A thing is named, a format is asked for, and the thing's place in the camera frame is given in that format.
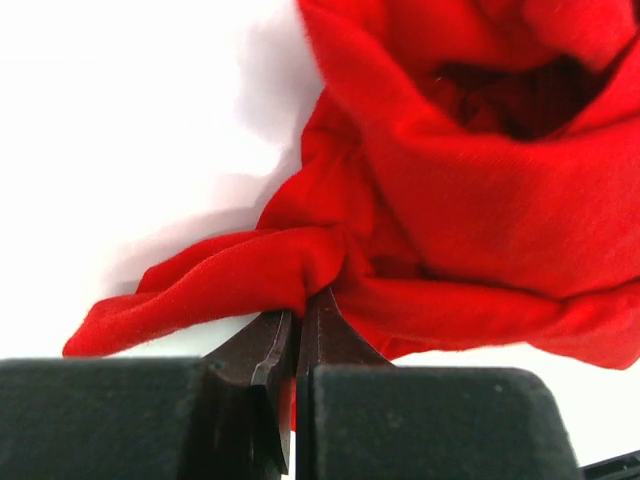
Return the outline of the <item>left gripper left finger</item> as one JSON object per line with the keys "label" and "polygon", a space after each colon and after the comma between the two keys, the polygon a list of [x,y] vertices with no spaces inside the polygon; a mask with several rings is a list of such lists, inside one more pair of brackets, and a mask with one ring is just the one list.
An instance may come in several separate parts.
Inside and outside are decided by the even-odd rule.
{"label": "left gripper left finger", "polygon": [[203,357],[1,364],[5,479],[278,479],[293,321],[265,313]]}

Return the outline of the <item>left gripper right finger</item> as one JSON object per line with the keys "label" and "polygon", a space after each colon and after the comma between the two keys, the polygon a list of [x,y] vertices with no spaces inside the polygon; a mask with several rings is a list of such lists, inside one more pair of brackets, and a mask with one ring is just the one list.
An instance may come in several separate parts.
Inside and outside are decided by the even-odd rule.
{"label": "left gripper right finger", "polygon": [[514,368],[397,367],[343,318],[330,290],[301,325],[300,479],[576,479],[558,407]]}

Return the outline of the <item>red t shirt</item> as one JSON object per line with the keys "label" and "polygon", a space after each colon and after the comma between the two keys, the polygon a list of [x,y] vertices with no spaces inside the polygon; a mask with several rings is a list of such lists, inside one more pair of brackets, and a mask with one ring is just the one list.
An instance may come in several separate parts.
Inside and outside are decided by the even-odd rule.
{"label": "red t shirt", "polygon": [[119,352],[330,288],[388,358],[526,342],[639,357],[639,5],[302,1],[325,86],[254,230],[95,304]]}

